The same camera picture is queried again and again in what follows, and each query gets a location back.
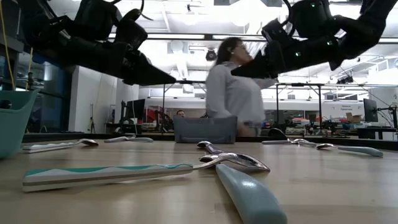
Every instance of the desk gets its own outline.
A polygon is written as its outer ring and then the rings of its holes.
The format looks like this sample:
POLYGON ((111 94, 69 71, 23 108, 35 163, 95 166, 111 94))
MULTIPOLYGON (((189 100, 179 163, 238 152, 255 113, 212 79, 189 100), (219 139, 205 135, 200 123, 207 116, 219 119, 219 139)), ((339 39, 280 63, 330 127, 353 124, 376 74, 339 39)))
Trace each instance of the desk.
POLYGON ((357 128, 359 138, 375 139, 375 133, 379 133, 379 140, 383 139, 383 133, 396 133, 395 128, 357 128))
MULTIPOLYGON (((197 164, 205 154, 194 144, 98 142, 97 148, 17 154, 0 161, 1 223, 241 223, 214 169, 126 184, 21 192, 22 176, 28 169, 197 164)), ((396 153, 386 151, 381 159, 293 145, 238 142, 219 147, 245 152, 271 168, 268 177, 252 176, 267 182, 287 213, 289 224, 391 224, 398 219, 396 153)))

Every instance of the teal basket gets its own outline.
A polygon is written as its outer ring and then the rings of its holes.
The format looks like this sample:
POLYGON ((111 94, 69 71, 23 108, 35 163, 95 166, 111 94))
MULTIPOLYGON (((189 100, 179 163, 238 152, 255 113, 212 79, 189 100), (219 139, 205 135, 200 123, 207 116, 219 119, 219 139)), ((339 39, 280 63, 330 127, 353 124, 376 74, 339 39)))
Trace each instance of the teal basket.
POLYGON ((0 91, 0 159, 13 155, 21 148, 38 92, 0 91))

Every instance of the white shirt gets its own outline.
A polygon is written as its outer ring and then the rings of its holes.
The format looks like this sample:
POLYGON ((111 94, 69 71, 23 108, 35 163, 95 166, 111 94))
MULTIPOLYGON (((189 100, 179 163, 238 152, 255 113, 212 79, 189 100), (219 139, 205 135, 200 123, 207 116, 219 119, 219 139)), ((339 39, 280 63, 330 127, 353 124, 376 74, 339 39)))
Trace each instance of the white shirt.
POLYGON ((206 79, 206 112, 211 118, 237 116, 239 122, 261 123, 265 119, 261 90, 277 83, 276 79, 237 77, 233 62, 213 67, 206 79))

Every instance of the woman's hair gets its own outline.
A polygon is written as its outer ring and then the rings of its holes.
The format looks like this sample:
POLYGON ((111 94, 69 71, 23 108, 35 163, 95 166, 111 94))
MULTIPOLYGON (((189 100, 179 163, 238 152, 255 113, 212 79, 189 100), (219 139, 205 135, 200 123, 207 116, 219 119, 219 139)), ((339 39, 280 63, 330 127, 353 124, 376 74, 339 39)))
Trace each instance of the woman's hair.
POLYGON ((218 47, 216 65, 221 65, 231 59, 231 51, 242 42, 239 37, 228 37, 218 47))

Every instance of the ceiling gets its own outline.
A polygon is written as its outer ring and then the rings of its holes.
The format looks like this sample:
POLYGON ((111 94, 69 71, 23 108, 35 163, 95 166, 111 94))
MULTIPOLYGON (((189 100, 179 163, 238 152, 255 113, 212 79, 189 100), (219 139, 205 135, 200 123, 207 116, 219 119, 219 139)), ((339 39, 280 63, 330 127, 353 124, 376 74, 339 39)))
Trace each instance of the ceiling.
MULTIPOLYGON (((153 21, 140 17, 137 23, 148 33, 257 34, 258 30, 270 20, 276 17, 285 18, 287 15, 285 5, 267 7, 260 0, 240 0, 230 6, 215 6, 215 3, 220 3, 220 1, 145 0, 144 14, 153 21)), ((80 1, 51 0, 49 4, 57 15, 67 15, 74 19, 80 1)), ((133 8, 140 8, 140 5, 141 0, 122 0, 117 3, 122 15, 133 8)), ((355 19, 359 16, 359 8, 358 5, 332 5, 331 12, 355 19)), ((397 12, 398 9, 394 8, 389 14, 384 37, 398 37, 397 12)), ((186 69, 190 74, 189 79, 205 80, 207 71, 213 64, 205 60, 205 54, 207 49, 217 48, 220 42, 183 41, 189 48, 183 57, 171 54, 170 42, 171 40, 147 40, 140 50, 150 58, 155 66, 176 77, 181 75, 181 69, 186 69)), ((246 45, 253 55, 264 47, 264 44, 259 42, 246 42, 246 45)), ((289 82, 326 83, 331 81, 331 77, 336 78, 340 74, 353 73, 357 80, 361 78, 361 82, 365 82, 364 80, 369 76, 369 71, 372 68, 377 67, 379 63, 388 62, 391 66, 396 57, 398 58, 398 45, 379 44, 368 50, 359 59, 345 61, 341 68, 335 71, 330 71, 328 64, 325 63, 282 74, 281 79, 289 82)))

